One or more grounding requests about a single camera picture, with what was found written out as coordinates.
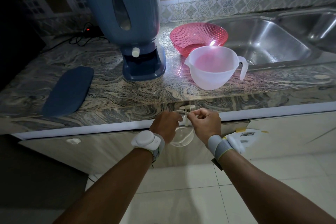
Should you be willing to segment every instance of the kitchen counter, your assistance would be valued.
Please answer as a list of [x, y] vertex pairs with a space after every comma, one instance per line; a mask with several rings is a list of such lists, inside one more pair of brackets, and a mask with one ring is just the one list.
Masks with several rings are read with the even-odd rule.
[[[0, 132], [148, 120], [188, 104], [226, 112], [336, 100], [336, 63], [248, 71], [244, 81], [236, 71], [221, 88], [201, 90], [169, 39], [172, 29], [184, 23], [161, 24], [158, 40], [166, 51], [167, 68], [150, 81], [124, 80], [122, 55], [104, 39], [93, 39], [85, 47], [63, 44], [38, 56], [0, 92]], [[71, 115], [42, 117], [40, 111], [58, 79], [77, 66], [94, 69], [85, 102]]]

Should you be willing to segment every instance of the forearm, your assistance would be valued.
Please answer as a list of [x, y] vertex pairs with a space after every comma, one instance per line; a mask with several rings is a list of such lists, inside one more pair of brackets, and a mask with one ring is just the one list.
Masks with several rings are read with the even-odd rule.
[[151, 152], [133, 149], [107, 171], [54, 224], [119, 223], [153, 160]]
[[259, 170], [235, 150], [225, 152], [218, 162], [259, 224], [336, 223], [306, 197]]

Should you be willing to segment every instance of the blue water dispenser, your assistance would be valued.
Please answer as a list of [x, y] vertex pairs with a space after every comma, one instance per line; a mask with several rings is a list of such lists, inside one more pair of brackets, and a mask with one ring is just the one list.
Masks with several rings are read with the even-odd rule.
[[120, 46], [125, 79], [151, 80], [165, 72], [165, 52], [156, 40], [160, 28], [159, 0], [87, 2], [105, 37]]

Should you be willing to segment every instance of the hand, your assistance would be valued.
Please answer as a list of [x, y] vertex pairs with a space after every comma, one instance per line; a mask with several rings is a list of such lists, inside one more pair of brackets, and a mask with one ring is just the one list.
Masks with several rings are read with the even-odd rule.
[[188, 119], [195, 129], [196, 136], [206, 147], [208, 147], [209, 137], [213, 135], [221, 135], [222, 121], [218, 112], [212, 112], [205, 108], [201, 108], [190, 112]]
[[183, 119], [177, 112], [163, 111], [155, 117], [149, 130], [162, 136], [167, 145], [173, 141], [175, 129], [179, 126], [179, 121], [183, 121]]

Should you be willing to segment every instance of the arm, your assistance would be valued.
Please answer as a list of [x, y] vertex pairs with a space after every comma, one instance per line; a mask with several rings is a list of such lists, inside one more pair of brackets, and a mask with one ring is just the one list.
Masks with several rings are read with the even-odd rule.
[[[170, 143], [179, 126], [181, 115], [163, 112], [158, 115], [150, 131]], [[135, 148], [107, 171], [84, 195], [68, 208], [54, 224], [111, 223], [121, 221], [143, 177], [153, 161], [150, 151]]]
[[[221, 135], [218, 113], [201, 108], [188, 118], [206, 146], [210, 136]], [[259, 224], [336, 223], [313, 202], [259, 170], [235, 150], [227, 150], [218, 162]]]

